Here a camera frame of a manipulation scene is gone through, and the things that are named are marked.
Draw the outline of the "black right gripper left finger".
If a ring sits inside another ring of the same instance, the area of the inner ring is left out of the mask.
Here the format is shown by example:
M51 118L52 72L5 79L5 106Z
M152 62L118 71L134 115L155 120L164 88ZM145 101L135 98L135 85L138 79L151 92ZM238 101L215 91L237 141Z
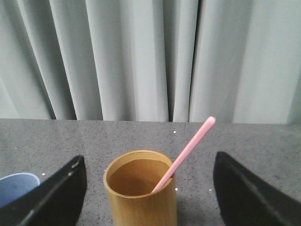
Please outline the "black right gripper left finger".
M39 186L0 209L2 226L74 226L87 190L84 157L77 155Z

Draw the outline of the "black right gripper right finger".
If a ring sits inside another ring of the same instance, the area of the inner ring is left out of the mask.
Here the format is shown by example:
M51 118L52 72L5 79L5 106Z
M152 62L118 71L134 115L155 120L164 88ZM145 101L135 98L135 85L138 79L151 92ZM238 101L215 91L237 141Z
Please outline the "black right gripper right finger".
M227 226L299 226L301 204L253 174L225 152L217 152L214 189Z

